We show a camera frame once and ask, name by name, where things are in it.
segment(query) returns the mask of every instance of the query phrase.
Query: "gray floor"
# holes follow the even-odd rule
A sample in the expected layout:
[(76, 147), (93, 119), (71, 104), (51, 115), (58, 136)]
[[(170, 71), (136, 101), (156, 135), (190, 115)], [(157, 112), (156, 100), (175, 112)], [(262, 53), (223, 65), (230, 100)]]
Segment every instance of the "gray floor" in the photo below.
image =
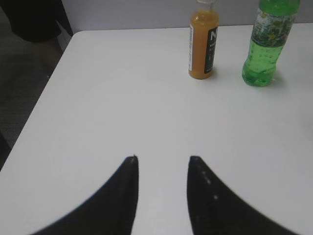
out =
[(0, 131), (11, 147), (46, 83), (46, 73), (35, 60), (31, 43), (11, 32), (0, 8)]

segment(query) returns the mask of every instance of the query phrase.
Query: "person's leg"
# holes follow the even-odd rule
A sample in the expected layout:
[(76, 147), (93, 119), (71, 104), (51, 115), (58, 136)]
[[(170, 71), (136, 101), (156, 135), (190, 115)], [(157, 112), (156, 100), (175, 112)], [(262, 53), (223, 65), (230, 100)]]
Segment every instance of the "person's leg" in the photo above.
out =
[(63, 54), (57, 38), (32, 44), (37, 59), (50, 77)]
[(12, 31), (33, 44), (39, 63), (51, 76), (62, 50), (56, 39), (61, 31), (48, 3), (48, 0), (5, 0), (1, 2), (1, 7), (11, 23)]

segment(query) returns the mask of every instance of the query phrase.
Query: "green bottle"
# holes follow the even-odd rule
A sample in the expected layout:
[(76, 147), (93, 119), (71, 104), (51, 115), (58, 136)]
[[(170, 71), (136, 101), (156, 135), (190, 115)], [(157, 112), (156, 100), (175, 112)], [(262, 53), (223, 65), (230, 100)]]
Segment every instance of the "green bottle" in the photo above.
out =
[(300, 0), (260, 0), (243, 79), (252, 86), (267, 85), (286, 43)]

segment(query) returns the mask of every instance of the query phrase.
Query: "plastic bottle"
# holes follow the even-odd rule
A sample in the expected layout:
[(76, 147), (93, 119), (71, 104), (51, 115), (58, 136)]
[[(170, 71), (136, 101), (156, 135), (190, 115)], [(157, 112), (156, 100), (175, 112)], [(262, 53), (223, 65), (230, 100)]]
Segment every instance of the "plastic bottle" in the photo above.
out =
[(243, 79), (252, 86), (267, 85), (286, 43), (300, 0), (260, 0)]
[(198, 0), (202, 8), (190, 22), (189, 74), (206, 79), (212, 74), (219, 15), (214, 10), (216, 0)]

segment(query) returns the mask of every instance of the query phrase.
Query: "orange liquid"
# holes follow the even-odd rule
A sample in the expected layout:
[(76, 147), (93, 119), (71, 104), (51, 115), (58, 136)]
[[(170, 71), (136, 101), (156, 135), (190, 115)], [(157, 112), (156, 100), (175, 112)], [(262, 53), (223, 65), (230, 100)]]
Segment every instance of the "orange liquid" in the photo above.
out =
[(213, 72), (204, 73), (208, 32), (219, 25), (219, 15), (214, 10), (200, 10), (193, 14), (190, 24), (194, 28), (194, 38), (189, 74), (196, 79), (206, 79)]

